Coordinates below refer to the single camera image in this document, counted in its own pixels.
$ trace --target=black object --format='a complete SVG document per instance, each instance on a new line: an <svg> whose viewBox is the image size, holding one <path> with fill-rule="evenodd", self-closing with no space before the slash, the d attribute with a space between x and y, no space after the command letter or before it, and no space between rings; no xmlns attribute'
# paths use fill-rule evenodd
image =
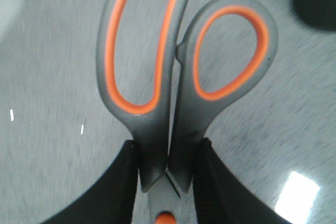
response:
<svg viewBox="0 0 336 224"><path fill-rule="evenodd" d="M336 0L292 0L297 15L306 24L336 31Z"/></svg>
<svg viewBox="0 0 336 224"><path fill-rule="evenodd" d="M131 224L138 157L135 141L126 141L102 177L69 207L43 224ZM235 178L207 138L198 150L193 188L199 224L290 224Z"/></svg>
<svg viewBox="0 0 336 224"><path fill-rule="evenodd" d="M138 168L135 141L125 141L101 178L70 206L43 224L130 224Z"/></svg>

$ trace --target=scissors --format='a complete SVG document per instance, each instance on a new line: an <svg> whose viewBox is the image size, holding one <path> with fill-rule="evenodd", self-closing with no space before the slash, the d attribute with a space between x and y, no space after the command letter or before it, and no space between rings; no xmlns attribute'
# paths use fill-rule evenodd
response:
<svg viewBox="0 0 336 224"><path fill-rule="evenodd" d="M217 114L248 93L270 67L278 33L269 11L255 0L212 0L196 14L182 43L177 45L187 0L169 0L156 54L153 95L148 103L138 105L121 95L115 80L115 44L126 1L106 1L96 65L101 98L128 128L133 140L125 142L92 188L45 224L131 223L138 170L142 191L148 194L151 223L183 223L180 199L188 193L192 181L199 223L288 223L230 173L204 138ZM217 91L207 92L198 72L202 42L214 21L228 14L239 15L252 24L256 49L234 80ZM181 75L170 139L175 58L181 64Z"/></svg>

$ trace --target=floor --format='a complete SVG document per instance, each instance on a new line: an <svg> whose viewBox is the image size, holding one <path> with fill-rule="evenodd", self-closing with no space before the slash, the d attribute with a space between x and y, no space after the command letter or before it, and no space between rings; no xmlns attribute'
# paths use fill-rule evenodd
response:
<svg viewBox="0 0 336 224"><path fill-rule="evenodd" d="M105 0L21 1L23 11L8 15L0 37L2 224L36 224L66 207L131 138L97 90L96 40ZM165 1L129 0L121 21L117 83L132 102L151 96ZM189 0L179 41L209 1ZM206 136L240 181L293 223L335 223L336 34L302 24L290 0L259 1L278 24L277 56L263 80L221 113ZM228 83L254 45L247 22L219 19L202 47L205 89ZM178 75L176 63L174 91ZM185 222L196 223L192 196L183 200ZM139 191L133 223L149 223L147 204Z"/></svg>

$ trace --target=scissor handle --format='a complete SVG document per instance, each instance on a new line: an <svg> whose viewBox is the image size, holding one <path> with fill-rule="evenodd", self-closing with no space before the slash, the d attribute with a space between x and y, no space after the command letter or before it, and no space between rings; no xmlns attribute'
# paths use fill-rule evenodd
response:
<svg viewBox="0 0 336 224"><path fill-rule="evenodd" d="M168 2L156 54L153 97L144 105L127 101L115 81L115 44L126 1L106 1L97 42L97 79L105 106L138 142L142 189L147 191L166 169L172 68L187 0Z"/></svg>
<svg viewBox="0 0 336 224"><path fill-rule="evenodd" d="M256 50L247 67L233 81L217 91L206 92L199 83L201 45L212 23L228 14L242 16L252 24L257 36ZM255 0L213 0L193 19L177 51L182 69L169 161L170 173L182 190L189 188L194 157L207 127L219 112L261 80L272 63L277 45L276 23L269 11Z"/></svg>

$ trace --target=gray plastic handle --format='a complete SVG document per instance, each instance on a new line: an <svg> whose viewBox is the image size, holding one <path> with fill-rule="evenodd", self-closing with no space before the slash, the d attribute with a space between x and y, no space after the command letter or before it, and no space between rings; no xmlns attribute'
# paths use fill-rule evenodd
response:
<svg viewBox="0 0 336 224"><path fill-rule="evenodd" d="M212 22L226 14L240 15L250 21L256 31L257 47L246 69L234 81L216 92L207 93L197 79L199 50ZM207 127L219 112L261 80L273 61L277 46L276 23L256 0L213 0L193 19L177 50L181 76L169 155L169 174L183 191L189 189L196 152Z"/></svg>
<svg viewBox="0 0 336 224"><path fill-rule="evenodd" d="M160 55L156 59L161 67L155 70L154 96L145 106L123 99L114 78L114 44L125 2L106 1L97 41L97 79L105 106L129 129L139 145L142 190L147 191L167 166L172 67L187 0L169 0L164 19L167 22L164 21L160 37L163 40L158 46Z"/></svg>

